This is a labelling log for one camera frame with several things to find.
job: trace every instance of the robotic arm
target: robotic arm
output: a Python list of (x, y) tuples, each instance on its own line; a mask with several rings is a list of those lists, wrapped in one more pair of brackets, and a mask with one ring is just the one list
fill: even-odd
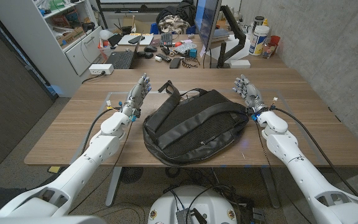
[(339, 190), (324, 178), (300, 151), (287, 122), (264, 104), (260, 91), (245, 76), (241, 75), (234, 84), (233, 90), (245, 100), (252, 119), (264, 128), (262, 136), (269, 151), (287, 166), (316, 221), (321, 224), (358, 223), (358, 197)]
[(67, 215), (74, 199), (96, 168), (119, 149), (125, 136), (123, 127), (140, 116), (140, 106), (151, 90), (144, 74), (128, 93), (120, 111), (101, 124), (101, 130), (89, 142), (89, 148), (53, 182), (24, 192), (0, 210), (2, 217), (61, 217)]

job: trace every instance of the white shelving unit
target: white shelving unit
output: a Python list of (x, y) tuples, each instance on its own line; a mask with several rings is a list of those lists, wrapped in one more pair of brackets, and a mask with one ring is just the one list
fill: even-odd
[[(52, 16), (64, 14), (70, 9), (76, 9), (81, 21), (88, 17), (94, 22), (95, 29), (61, 48), (49, 24), (53, 25)], [(90, 74), (88, 67), (100, 58), (98, 44), (102, 27), (93, 14), (89, 0), (66, 3), (44, 16), (33, 0), (0, 0), (0, 20), (59, 96), (73, 96)]]

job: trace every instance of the gray wall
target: gray wall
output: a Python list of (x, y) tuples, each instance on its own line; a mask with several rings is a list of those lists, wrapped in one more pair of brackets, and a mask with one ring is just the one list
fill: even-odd
[[(358, 1), (242, 0), (241, 13), (268, 19), (280, 58), (358, 138)], [(347, 177), (358, 191), (358, 174)]]

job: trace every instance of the desk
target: desk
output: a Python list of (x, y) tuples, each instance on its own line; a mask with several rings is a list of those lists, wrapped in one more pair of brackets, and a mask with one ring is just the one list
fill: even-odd
[[(175, 39), (178, 34), (172, 34), (172, 37)], [(154, 39), (159, 39), (161, 35), (154, 35)], [(178, 42), (181, 40), (187, 40), (186, 34), (179, 34), (178, 38), (173, 40), (172, 42)], [(201, 65), (198, 66), (198, 68), (192, 68), (192, 69), (202, 69), (203, 68), (203, 58), (200, 57), (201, 49), (203, 48), (203, 44), (201, 43), (201, 39), (198, 35), (195, 35), (195, 38), (193, 38), (191, 41), (197, 45), (197, 58)], [(219, 47), (221, 42), (215, 42), (212, 44), (212, 48)], [(139, 46), (138, 51), (143, 51), (145, 46)], [(125, 51), (125, 49), (131, 49), (135, 50), (134, 46), (118, 46), (115, 51)], [(165, 55), (160, 47), (157, 47), (157, 52), (153, 53), (154, 56), (157, 54), (163, 54)], [(169, 56), (170, 58), (180, 57), (179, 55), (176, 55), (174, 57)], [(249, 60), (249, 63), (251, 64), (251, 68), (287, 68), (287, 66), (283, 63), (283, 61), (280, 59), (280, 57), (271, 57), (269, 59), (265, 59), (262, 57), (255, 57), (252, 55), (248, 55), (244, 57), (243, 59)], [(205, 63), (204, 67), (209, 68), (209, 61), (211, 60), (211, 57), (209, 55), (205, 55)], [(146, 58), (139, 58), (134, 59), (134, 68), (169, 68), (169, 63), (167, 62), (158, 62), (154, 60), (154, 57), (150, 59)], [(180, 65), (179, 69), (188, 69)]]
[[(247, 58), (251, 62), (249, 69), (183, 67), (181, 69), (169, 69), (165, 62), (156, 62), (154, 59), (138, 59), (135, 62), (136, 69), (115, 70), (112, 75), (92, 79), (83, 84), (75, 93), (74, 97), (26, 156), (24, 162), (34, 166), (67, 166), (73, 162), (80, 155), (85, 134), (95, 117), (104, 109), (105, 101), (110, 99), (112, 104), (117, 105), (118, 101), (124, 100), (126, 93), (145, 72), (151, 79), (153, 89), (145, 98), (142, 116), (132, 124), (127, 141), (121, 143), (122, 155), (119, 160), (117, 161), (117, 153), (103, 163), (104, 166), (111, 166), (117, 161), (106, 199), (107, 206), (112, 204), (122, 167), (165, 166), (154, 158), (144, 146), (142, 123), (145, 117), (155, 111), (167, 98), (166, 93), (155, 92), (167, 80), (171, 80), (180, 91), (193, 88), (216, 89), (230, 100), (244, 104), (241, 97), (231, 91), (236, 77), (244, 74), (261, 90), (266, 104), (269, 104), (274, 96), (279, 97), (276, 106), (293, 113), (303, 122), (335, 166), (358, 167), (357, 139), (336, 119), (335, 115), (330, 112), (296, 70), (286, 68), (277, 55), (267, 60), (254, 56), (247, 56)], [(258, 64), (258, 62), (260, 68), (255, 68), (255, 64)], [(277, 114), (288, 123), (289, 130), (298, 138), (303, 154), (315, 166), (327, 167), (328, 164), (299, 125), (286, 115), (280, 114), (280, 112), (277, 112)], [(101, 122), (109, 116), (111, 114), (104, 114), (99, 119), (91, 136), (96, 134)], [(266, 146), (265, 149), (272, 166), (284, 166), (280, 160), (270, 153)], [(190, 166), (266, 167), (267, 165), (268, 162), (260, 145), (256, 124), (250, 121), (238, 142), (212, 158)], [(268, 169), (262, 168), (261, 170), (272, 205), (277, 208), (280, 204), (278, 197), (274, 195), (275, 189), (271, 174)]]

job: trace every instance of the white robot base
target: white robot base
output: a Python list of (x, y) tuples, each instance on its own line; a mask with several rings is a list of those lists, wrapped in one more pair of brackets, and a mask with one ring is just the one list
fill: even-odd
[[(184, 208), (188, 208), (193, 199), (205, 190), (205, 187), (197, 185), (181, 186), (173, 189)], [(148, 217), (148, 224), (168, 224), (168, 223), (185, 223), (185, 221), (178, 222), (176, 212), (178, 205), (179, 210), (183, 207), (178, 199), (175, 201), (175, 196), (172, 192), (163, 194), (152, 205)], [(221, 195), (215, 191), (207, 190), (201, 194), (192, 204), (191, 209), (196, 208), (197, 211), (205, 218), (207, 223), (225, 223), (236, 224), (237, 217), (234, 213), (232, 205)], [(195, 216), (189, 218), (188, 223), (199, 223)]]

